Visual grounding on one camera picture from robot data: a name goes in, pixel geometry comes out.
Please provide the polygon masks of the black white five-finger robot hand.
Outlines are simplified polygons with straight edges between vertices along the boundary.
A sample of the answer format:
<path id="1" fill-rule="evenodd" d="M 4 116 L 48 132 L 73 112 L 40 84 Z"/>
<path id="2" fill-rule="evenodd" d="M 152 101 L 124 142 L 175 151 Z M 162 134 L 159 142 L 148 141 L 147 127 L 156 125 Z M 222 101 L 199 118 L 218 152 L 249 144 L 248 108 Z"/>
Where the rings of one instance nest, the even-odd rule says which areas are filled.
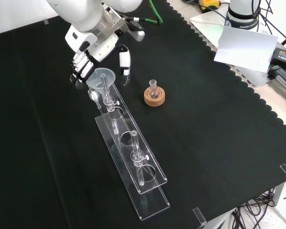
<path id="1" fill-rule="evenodd" d="M 119 51 L 120 74 L 124 80 L 130 79 L 131 56 L 128 47 L 119 43 L 120 34 L 121 31 L 113 33 L 108 39 L 99 42 L 90 32 L 80 32 L 74 26 L 69 28 L 65 40 L 75 52 L 70 82 L 77 89 L 82 89 L 99 64 L 109 59 L 116 50 Z"/>

